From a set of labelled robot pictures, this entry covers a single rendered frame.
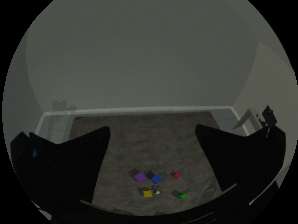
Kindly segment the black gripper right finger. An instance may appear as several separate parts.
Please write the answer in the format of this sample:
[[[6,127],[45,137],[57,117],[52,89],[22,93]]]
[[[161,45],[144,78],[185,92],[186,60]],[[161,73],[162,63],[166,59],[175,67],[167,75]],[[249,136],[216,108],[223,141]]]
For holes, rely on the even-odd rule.
[[[205,127],[197,124],[196,133],[200,147],[204,149],[206,159],[216,175],[221,190],[229,189],[235,184],[237,176],[241,175],[242,169],[249,163],[251,155],[255,151],[259,141],[265,139],[269,127],[259,129],[250,136],[238,136],[234,133],[223,132],[220,129]]]

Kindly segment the yellow block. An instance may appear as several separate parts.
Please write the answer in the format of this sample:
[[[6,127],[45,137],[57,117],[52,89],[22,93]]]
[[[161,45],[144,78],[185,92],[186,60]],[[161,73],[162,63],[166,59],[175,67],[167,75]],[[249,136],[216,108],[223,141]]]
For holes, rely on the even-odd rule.
[[[142,190],[145,197],[152,197],[152,190]]]

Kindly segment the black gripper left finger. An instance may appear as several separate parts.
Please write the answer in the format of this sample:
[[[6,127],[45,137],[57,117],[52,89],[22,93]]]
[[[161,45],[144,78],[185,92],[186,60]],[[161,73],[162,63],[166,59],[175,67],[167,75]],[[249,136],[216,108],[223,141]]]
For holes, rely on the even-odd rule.
[[[98,173],[108,151],[109,127],[97,128],[60,144],[51,143],[44,137],[41,139],[33,132],[29,133],[29,139],[36,153],[55,167],[81,200],[92,202]]]

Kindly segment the red block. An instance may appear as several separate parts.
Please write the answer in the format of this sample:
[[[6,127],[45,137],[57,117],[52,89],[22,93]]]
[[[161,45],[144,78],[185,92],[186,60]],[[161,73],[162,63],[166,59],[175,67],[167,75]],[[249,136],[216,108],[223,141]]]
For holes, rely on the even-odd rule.
[[[180,173],[178,173],[178,172],[174,173],[173,177],[174,177],[174,179],[178,179],[178,177],[180,177]]]

